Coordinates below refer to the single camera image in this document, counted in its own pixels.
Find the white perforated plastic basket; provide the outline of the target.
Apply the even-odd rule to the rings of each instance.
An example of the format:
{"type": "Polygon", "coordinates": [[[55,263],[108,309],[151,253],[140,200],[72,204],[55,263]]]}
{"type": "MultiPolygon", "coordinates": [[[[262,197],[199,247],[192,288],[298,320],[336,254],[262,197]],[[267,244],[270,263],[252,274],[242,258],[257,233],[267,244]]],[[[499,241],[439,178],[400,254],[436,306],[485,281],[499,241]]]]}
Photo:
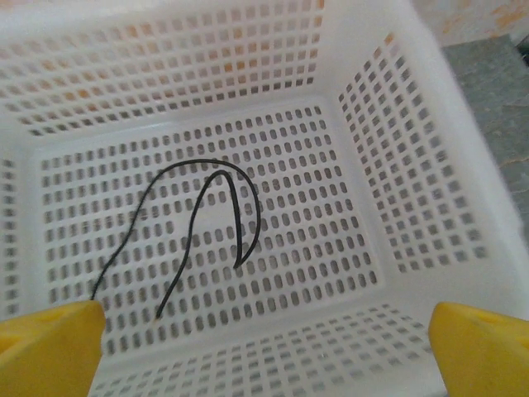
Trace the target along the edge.
{"type": "Polygon", "coordinates": [[[411,0],[0,7],[0,321],[89,298],[88,397],[440,397],[529,251],[411,0]]]}

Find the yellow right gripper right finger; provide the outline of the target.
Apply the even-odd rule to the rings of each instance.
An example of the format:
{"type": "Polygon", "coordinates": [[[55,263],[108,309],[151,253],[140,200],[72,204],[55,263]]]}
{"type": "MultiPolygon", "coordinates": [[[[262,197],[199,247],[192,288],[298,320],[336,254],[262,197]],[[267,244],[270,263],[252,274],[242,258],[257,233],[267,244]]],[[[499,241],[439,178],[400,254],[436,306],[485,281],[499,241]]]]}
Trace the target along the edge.
{"type": "Polygon", "coordinates": [[[449,397],[529,397],[529,320],[444,302],[428,337],[449,397]]]}

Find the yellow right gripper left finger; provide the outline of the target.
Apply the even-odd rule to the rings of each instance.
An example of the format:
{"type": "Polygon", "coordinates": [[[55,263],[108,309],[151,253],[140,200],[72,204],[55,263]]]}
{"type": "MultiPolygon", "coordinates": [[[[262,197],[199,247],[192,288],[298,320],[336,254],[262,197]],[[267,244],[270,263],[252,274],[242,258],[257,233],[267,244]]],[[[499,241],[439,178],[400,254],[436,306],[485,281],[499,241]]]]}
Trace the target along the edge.
{"type": "Polygon", "coordinates": [[[0,397],[88,397],[104,328],[92,300],[1,321],[0,397]]]}

